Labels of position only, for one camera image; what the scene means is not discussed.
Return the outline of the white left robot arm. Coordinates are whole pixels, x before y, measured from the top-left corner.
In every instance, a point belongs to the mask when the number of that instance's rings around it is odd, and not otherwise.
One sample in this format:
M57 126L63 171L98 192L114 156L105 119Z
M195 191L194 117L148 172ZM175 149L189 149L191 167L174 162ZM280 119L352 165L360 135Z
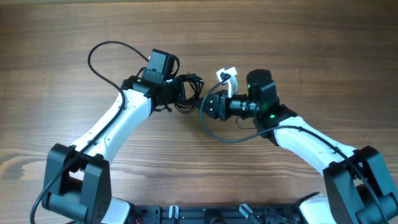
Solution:
M39 206L75 223L137 223L131 202L113 197L110 166L131 133L153 112L182 99L179 59L154 49L142 76L133 75L118 87L107 112L69 146L55 144L47 155L44 187L31 211Z

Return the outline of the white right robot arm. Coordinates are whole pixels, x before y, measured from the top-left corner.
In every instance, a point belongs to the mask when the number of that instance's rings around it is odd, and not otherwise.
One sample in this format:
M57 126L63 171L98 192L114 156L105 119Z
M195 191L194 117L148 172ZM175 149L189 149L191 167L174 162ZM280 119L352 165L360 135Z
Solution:
M281 104L269 70L246 76L246 94L237 92L235 68L221 69L213 87L195 106L200 115L227 120L253 118L256 136L302 158L323 176L326 195L314 193L298 203L305 223L388 223L397 217L397 187L380 152L357 149L329 138Z

